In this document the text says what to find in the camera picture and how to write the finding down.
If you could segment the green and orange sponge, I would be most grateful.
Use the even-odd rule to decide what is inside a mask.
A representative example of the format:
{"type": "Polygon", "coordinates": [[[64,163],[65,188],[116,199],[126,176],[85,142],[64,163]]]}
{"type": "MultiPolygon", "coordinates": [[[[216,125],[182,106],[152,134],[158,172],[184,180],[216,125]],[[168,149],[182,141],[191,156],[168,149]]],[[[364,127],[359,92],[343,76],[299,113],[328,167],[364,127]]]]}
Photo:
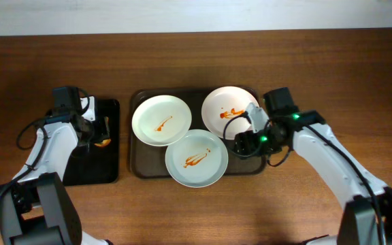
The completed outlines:
{"type": "Polygon", "coordinates": [[[105,148],[111,142],[111,138],[109,136],[109,133],[110,133],[109,118],[106,116],[104,118],[104,121],[105,121],[105,127],[106,127],[107,132],[108,132],[108,136],[106,138],[103,138],[100,142],[94,143],[95,146],[100,147],[100,148],[105,148]]]}

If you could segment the pale blue plate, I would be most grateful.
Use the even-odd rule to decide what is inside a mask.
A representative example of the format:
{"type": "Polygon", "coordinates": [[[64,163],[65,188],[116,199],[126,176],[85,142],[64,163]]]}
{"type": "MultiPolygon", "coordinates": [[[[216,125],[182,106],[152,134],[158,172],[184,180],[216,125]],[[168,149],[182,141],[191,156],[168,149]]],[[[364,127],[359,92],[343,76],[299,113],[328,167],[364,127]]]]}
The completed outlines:
{"type": "Polygon", "coordinates": [[[223,141],[213,133],[192,129],[168,146],[165,166],[178,183],[203,188],[217,182],[226,172],[229,155],[223,141]]]}

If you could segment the white plate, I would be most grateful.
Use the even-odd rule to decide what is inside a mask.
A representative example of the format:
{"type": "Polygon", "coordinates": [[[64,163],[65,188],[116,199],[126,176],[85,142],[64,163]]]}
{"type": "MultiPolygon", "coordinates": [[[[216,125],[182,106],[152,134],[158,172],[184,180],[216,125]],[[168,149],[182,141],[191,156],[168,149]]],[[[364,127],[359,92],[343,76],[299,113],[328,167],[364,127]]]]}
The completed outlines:
{"type": "Polygon", "coordinates": [[[203,123],[211,133],[223,138],[226,124],[235,116],[244,113],[250,103],[259,107],[257,99],[243,88],[236,86],[217,88],[202,103],[203,123]]]}
{"type": "Polygon", "coordinates": [[[137,139],[150,146],[168,146],[189,130],[192,114],[178,97],[158,95],[142,102],[134,111],[131,126],[137,139]]]}

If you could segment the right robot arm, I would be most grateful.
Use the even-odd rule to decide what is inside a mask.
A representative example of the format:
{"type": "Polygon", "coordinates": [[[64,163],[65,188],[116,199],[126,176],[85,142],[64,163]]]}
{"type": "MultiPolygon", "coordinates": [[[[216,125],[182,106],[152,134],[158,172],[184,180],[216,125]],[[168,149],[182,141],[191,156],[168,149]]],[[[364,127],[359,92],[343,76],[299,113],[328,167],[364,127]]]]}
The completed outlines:
{"type": "Polygon", "coordinates": [[[287,87],[267,92],[264,108],[249,103],[240,115],[252,129],[235,135],[232,153],[268,161],[287,148],[305,159],[342,206],[336,235],[307,244],[392,244],[392,188],[364,168],[343,147],[315,110],[300,111],[287,87]]]}

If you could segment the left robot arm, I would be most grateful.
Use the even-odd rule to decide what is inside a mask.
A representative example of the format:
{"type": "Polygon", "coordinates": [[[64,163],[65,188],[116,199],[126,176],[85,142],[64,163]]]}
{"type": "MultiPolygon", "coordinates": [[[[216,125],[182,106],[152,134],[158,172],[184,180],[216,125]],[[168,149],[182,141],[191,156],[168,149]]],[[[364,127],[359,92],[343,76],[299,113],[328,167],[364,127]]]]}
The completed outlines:
{"type": "Polygon", "coordinates": [[[77,147],[105,148],[109,118],[100,117],[96,99],[64,86],[52,91],[54,107],[30,122],[35,143],[22,169],[0,185],[0,234],[4,244],[109,244],[83,231],[63,178],[77,147]]]}

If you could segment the black rectangular tray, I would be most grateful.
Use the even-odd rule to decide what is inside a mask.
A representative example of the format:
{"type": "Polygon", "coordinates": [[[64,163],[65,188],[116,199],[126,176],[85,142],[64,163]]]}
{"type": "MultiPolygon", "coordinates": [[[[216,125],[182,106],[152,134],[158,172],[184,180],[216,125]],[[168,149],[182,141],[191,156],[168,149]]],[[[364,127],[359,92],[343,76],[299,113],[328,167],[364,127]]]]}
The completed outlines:
{"type": "Polygon", "coordinates": [[[111,142],[100,148],[78,145],[80,130],[85,128],[80,99],[54,100],[51,118],[45,124],[49,140],[42,168],[46,173],[57,173],[65,186],[111,183],[117,179],[119,168],[119,102],[96,98],[99,114],[110,119],[111,142]]]}

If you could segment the brown plastic serving tray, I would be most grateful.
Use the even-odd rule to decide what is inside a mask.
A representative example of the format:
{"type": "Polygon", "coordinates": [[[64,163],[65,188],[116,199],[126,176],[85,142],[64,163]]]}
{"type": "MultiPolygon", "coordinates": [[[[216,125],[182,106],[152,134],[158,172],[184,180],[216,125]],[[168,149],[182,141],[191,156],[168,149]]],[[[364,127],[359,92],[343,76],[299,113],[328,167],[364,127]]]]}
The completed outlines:
{"type": "MultiPolygon", "coordinates": [[[[206,129],[202,121],[201,107],[206,96],[214,90],[213,87],[205,88],[156,88],[140,90],[133,94],[130,100],[131,111],[145,100],[157,95],[172,95],[180,98],[189,106],[192,112],[191,129],[206,129]]],[[[141,142],[134,134],[131,135],[129,144],[129,169],[141,179],[170,178],[165,165],[165,147],[150,146],[141,142]]],[[[260,174],[266,168],[265,158],[252,157],[239,159],[230,154],[225,172],[226,176],[248,176],[260,174]]]]}

